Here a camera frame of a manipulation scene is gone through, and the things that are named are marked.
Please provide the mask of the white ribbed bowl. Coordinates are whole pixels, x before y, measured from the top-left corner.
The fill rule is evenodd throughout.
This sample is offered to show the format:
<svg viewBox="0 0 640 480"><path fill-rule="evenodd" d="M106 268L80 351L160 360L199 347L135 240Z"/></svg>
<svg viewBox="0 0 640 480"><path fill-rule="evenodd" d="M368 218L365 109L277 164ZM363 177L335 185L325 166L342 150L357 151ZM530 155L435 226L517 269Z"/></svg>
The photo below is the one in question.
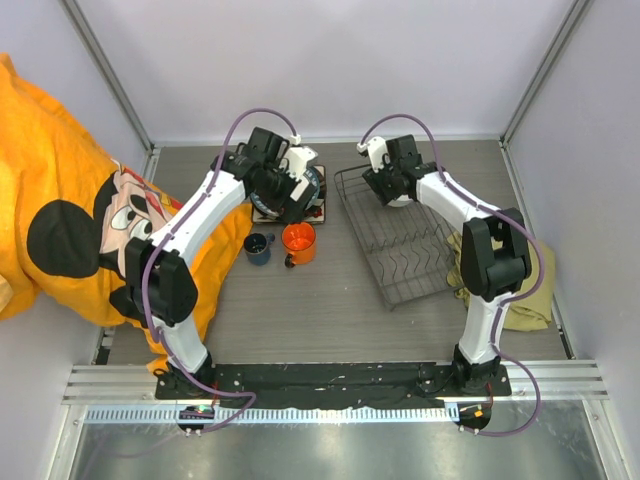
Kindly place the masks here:
<svg viewBox="0 0 640 480"><path fill-rule="evenodd" d="M408 206L410 204L413 203L413 200L407 196L407 195L402 195L400 197L398 197L397 199L391 200L388 203L389 207L393 207L393 208L402 208L405 206Z"/></svg>

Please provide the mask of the orange mug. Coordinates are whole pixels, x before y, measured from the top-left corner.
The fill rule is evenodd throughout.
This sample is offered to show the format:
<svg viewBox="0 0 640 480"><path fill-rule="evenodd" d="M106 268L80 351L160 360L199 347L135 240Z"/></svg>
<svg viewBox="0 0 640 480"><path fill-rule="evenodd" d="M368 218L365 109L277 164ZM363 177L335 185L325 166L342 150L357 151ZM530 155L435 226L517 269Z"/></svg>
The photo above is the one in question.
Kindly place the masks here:
<svg viewBox="0 0 640 480"><path fill-rule="evenodd" d="M293 268L313 261L316 254L316 239L314 227L307 222L287 225L281 234L281 241L286 251L285 266Z"/></svg>

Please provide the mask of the small blue cup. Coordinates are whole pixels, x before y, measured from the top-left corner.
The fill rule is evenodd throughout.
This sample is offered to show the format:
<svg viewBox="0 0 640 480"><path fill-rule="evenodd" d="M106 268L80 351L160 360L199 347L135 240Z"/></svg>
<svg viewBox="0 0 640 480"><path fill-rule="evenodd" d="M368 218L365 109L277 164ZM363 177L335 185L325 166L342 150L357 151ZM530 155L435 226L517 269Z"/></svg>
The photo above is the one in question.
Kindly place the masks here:
<svg viewBox="0 0 640 480"><path fill-rule="evenodd" d="M266 265L271 258L271 245L275 240L273 233L252 233L243 242L243 250L248 261L255 266Z"/></svg>

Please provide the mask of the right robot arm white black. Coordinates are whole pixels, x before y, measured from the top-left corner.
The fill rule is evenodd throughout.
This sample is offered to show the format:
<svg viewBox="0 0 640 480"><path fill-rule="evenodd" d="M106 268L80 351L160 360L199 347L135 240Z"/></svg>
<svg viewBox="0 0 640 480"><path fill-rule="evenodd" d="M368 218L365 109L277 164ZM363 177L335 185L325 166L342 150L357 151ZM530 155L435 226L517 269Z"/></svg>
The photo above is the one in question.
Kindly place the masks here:
<svg viewBox="0 0 640 480"><path fill-rule="evenodd" d="M497 209L436 162L424 162L411 135L376 136L359 143L357 151L369 159L363 178L382 204L406 197L434 210L461 235L459 271L470 301L451 380L460 393L475 394L498 375L508 304L531 275L522 215L514 208Z"/></svg>

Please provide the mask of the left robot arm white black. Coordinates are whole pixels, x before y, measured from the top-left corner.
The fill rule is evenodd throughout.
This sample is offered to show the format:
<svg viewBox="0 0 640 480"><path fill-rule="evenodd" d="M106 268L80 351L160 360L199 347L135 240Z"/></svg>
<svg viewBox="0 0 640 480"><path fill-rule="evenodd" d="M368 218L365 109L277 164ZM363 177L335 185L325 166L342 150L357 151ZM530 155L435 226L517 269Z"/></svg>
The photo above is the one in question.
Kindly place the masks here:
<svg viewBox="0 0 640 480"><path fill-rule="evenodd" d="M199 292L192 265L205 241L250 195L257 195L287 223L299 223L313 196L306 173L317 153L308 146L272 152L244 144L214 160L199 189L183 208L146 239L125 247L128 313L164 346L169 375L190 398L205 397L215 368L196 328Z"/></svg>

